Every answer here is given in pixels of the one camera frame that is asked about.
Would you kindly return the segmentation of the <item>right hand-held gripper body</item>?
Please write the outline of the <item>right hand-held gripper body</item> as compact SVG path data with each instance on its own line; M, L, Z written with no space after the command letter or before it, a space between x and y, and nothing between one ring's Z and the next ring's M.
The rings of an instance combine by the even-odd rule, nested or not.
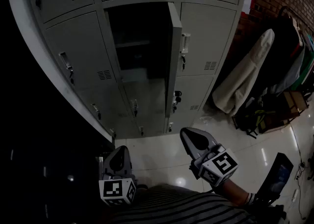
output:
M192 160L190 170L196 179L202 178L217 187L229 179L238 168L238 160L230 149L217 144L196 160Z

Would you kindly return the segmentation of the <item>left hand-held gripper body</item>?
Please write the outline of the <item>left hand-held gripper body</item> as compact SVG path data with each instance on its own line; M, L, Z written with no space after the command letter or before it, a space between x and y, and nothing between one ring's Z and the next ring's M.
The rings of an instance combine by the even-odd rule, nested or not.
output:
M125 206L133 202L136 192L131 169L113 171L104 168L99 179L100 198L107 206Z

